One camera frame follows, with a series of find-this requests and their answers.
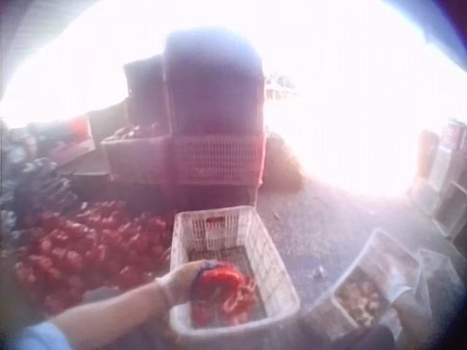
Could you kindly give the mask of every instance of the crate handle hole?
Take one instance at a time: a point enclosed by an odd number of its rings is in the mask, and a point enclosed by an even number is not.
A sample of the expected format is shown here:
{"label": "crate handle hole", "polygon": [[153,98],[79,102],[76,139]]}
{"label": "crate handle hole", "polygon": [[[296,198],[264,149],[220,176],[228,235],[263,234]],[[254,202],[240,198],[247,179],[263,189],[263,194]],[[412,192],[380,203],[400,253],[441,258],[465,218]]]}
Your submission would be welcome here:
{"label": "crate handle hole", "polygon": [[206,219],[207,224],[222,224],[225,223],[225,217],[208,217]]}

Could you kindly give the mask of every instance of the sleeve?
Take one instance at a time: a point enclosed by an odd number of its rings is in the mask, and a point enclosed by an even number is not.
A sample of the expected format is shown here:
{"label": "sleeve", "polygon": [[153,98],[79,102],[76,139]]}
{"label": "sleeve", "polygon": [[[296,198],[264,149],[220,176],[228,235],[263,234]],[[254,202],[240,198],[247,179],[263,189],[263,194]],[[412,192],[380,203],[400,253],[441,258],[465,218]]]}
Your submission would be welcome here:
{"label": "sleeve", "polygon": [[52,323],[26,328],[15,341],[14,350],[72,350],[66,336]]}

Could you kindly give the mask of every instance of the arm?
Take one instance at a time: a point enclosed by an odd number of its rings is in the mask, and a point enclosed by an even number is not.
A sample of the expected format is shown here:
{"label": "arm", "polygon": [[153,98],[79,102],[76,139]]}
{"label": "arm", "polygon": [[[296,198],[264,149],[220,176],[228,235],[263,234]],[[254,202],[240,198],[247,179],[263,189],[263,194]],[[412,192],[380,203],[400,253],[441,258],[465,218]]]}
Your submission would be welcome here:
{"label": "arm", "polygon": [[96,349],[168,310],[161,286],[153,282],[109,300],[72,308],[51,322],[73,349]]}
{"label": "arm", "polygon": [[163,316],[173,305],[188,301],[191,283],[204,261],[190,262],[161,279],[118,297],[78,306],[51,322],[76,350],[96,349],[152,318]]}
{"label": "arm", "polygon": [[393,307],[409,343],[419,347],[432,340],[433,320],[421,309],[411,293],[405,292],[400,295],[394,301]]}

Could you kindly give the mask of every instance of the hand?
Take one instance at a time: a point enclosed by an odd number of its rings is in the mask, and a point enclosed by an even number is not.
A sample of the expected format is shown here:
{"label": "hand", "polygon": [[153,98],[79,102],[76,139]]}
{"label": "hand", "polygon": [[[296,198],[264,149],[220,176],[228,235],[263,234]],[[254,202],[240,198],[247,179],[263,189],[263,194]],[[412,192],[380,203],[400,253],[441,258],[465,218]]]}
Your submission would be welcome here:
{"label": "hand", "polygon": [[188,302],[193,281],[198,272],[208,264],[208,260],[189,262],[157,279],[171,307]]}
{"label": "hand", "polygon": [[405,292],[412,290],[405,281],[404,275],[398,269],[398,263],[390,256],[383,257],[387,266],[387,278],[385,280],[384,292],[386,299],[393,304]]}

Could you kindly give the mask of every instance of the white glove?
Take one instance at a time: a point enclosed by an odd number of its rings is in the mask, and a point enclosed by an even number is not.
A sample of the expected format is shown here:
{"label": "white glove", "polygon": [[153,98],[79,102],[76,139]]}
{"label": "white glove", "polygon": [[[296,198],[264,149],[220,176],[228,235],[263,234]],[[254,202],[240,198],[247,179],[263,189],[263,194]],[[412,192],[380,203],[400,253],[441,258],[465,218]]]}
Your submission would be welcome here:
{"label": "white glove", "polygon": [[208,260],[189,262],[156,279],[166,295],[169,308],[188,302],[191,285]]}

